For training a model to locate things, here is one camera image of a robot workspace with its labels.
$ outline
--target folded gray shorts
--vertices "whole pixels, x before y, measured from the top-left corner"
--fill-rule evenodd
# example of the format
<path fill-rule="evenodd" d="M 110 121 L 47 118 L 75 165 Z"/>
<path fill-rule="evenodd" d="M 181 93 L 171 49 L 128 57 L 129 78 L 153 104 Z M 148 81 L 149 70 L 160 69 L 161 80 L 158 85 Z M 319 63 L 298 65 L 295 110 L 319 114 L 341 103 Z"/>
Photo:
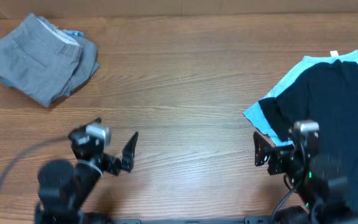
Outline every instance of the folded gray shorts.
<path fill-rule="evenodd" d="M 45 107 L 69 95 L 99 67 L 94 43 L 55 30 L 43 17 L 30 14 L 0 40 L 0 80 Z"/>

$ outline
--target waistband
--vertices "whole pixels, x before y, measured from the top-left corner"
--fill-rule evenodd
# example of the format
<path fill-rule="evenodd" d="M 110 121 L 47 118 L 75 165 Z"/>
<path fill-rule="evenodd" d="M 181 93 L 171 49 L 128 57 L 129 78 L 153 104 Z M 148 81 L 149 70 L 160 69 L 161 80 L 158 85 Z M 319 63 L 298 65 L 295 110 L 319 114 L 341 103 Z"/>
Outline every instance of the waistband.
<path fill-rule="evenodd" d="M 43 17 L 40 20 L 47 26 L 54 28 L 51 23 Z M 59 38 L 55 37 L 44 25 L 41 24 L 39 19 L 33 14 L 29 14 L 26 19 L 21 23 L 26 29 L 32 31 L 37 38 L 46 43 L 57 54 L 64 54 L 71 57 L 77 57 L 81 53 L 81 46 L 64 43 Z"/>

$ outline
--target light blue t-shirt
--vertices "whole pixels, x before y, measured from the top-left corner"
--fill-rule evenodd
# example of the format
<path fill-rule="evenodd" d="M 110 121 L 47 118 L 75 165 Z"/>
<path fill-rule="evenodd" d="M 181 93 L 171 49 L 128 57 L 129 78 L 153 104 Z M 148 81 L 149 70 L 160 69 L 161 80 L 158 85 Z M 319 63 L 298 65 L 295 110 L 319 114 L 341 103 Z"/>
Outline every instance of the light blue t-shirt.
<path fill-rule="evenodd" d="M 263 98 L 276 97 L 287 89 L 308 68 L 317 63 L 334 63 L 336 60 L 358 63 L 358 50 L 336 57 L 310 57 L 304 56 L 302 61 L 295 65 Z M 268 134 L 276 146 L 287 146 L 292 141 L 281 142 L 276 133 L 270 127 L 258 102 L 250 106 L 244 115 L 263 134 Z"/>

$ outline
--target wooden table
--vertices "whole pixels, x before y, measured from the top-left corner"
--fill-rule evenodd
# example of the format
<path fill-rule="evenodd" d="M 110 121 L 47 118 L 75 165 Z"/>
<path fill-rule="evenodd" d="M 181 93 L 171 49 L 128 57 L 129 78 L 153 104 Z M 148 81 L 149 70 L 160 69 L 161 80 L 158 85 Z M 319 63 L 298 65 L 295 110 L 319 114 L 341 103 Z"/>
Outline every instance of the wooden table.
<path fill-rule="evenodd" d="M 269 214 L 288 192 L 282 176 L 255 167 L 242 112 L 304 55 L 358 49 L 358 14 L 54 19 L 99 47 L 100 69 L 66 100 L 43 108 L 0 84 L 0 174 L 19 152 L 65 136 L 98 116 L 120 155 L 138 131 L 135 167 L 105 175 L 84 210 L 115 218 L 240 218 Z M 0 38 L 19 25 L 0 20 Z M 39 149 L 11 171 L 1 223 L 32 223 L 37 173 L 51 159 L 75 162 L 70 143 Z M 286 206 L 300 204 L 293 195 Z"/>

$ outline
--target black t-shirt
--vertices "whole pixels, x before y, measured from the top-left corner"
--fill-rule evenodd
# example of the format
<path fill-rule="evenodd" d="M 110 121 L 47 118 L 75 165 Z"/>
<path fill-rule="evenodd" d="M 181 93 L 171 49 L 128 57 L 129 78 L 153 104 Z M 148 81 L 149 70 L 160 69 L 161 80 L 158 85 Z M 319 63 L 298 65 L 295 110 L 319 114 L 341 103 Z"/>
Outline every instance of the black t-shirt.
<path fill-rule="evenodd" d="M 358 64 L 316 64 L 281 95 L 259 104 L 282 141 L 295 121 L 319 123 L 320 153 L 341 160 L 349 178 L 349 198 L 358 211 Z"/>

